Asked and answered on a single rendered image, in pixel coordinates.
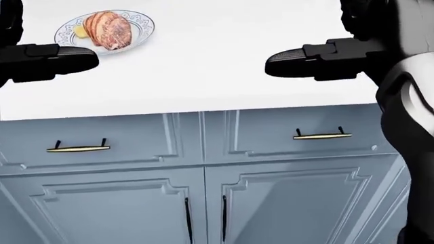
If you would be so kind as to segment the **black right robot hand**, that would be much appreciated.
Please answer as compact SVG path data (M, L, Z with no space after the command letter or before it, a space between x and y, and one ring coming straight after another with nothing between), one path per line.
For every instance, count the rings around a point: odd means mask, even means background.
M272 55L265 62L267 75L316 81L354 79L365 73L375 82L401 58L398 50L397 0L340 0L341 22L351 38L329 39L325 44Z

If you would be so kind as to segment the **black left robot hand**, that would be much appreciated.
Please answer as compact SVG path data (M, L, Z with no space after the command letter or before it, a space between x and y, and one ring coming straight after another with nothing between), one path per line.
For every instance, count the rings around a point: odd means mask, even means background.
M7 81L51 81L56 75L81 73L96 68L97 54L82 47L58 44L19 45L23 34L21 0L0 0L0 88Z

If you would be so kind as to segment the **sliced ham roast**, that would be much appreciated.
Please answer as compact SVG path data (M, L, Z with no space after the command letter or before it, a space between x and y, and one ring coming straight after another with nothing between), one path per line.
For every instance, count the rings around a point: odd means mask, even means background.
M83 21L87 36L96 46L106 50L125 48L132 43L130 23L115 12L97 12Z

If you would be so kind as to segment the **blue-grey cabinet drawer front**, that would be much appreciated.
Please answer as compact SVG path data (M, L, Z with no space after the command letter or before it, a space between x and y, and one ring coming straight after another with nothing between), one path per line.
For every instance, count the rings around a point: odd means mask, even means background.
M203 162L197 113L0 122L0 174Z
M205 161L260 161L394 153L375 104L201 113Z

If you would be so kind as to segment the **white patterned oval plate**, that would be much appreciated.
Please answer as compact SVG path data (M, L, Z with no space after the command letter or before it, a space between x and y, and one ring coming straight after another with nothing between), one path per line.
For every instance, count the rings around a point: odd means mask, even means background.
M100 55L116 54L134 48L144 43L145 40L147 40L155 30L155 23L153 22L153 20L150 19L148 16L141 14L139 12L132 12L123 9L106 10L102 12L107 12L107 11L120 14L130 23L130 26L132 28L132 43L129 46L125 48L109 51L101 46L96 46L95 44L93 44L92 40L89 37L80 39L75 35L75 33L73 32L73 28L75 26L82 26L83 21L86 18L88 18L89 16L97 12L79 16L78 18L74 18L69 22L67 22L66 24L63 24L60 28L58 28L58 30L54 34L54 41L61 46L77 46L77 47L89 48L100 56Z

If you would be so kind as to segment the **blue-grey cabinet door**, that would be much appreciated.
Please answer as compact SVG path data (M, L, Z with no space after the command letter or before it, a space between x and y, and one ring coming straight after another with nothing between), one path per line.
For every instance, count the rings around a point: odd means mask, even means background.
M43 244L208 244L201 168L0 176Z
M396 154L209 167L205 179L209 244L396 244L406 223Z

